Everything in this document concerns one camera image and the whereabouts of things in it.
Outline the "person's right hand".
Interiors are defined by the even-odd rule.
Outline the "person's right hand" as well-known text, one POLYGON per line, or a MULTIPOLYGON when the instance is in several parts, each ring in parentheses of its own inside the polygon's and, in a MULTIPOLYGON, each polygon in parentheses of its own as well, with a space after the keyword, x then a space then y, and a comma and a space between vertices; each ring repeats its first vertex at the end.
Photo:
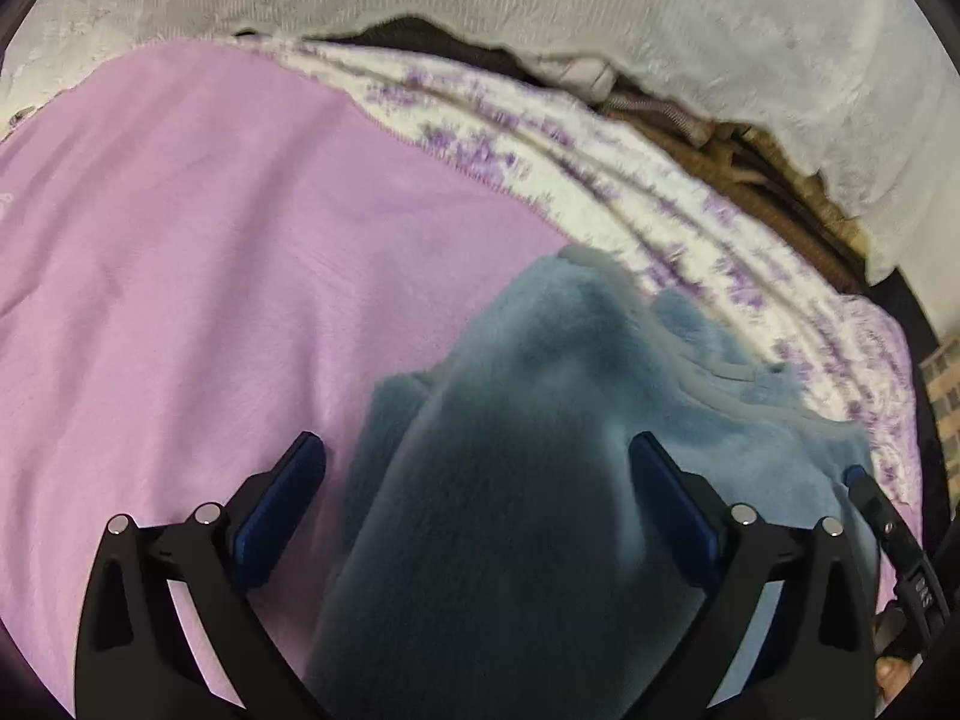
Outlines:
POLYGON ((921 658, 903 660, 898 656, 881 656, 875 660, 878 712, 883 712, 885 707, 889 706, 898 697, 898 694, 908 686, 913 674, 921 665, 923 665, 921 658))

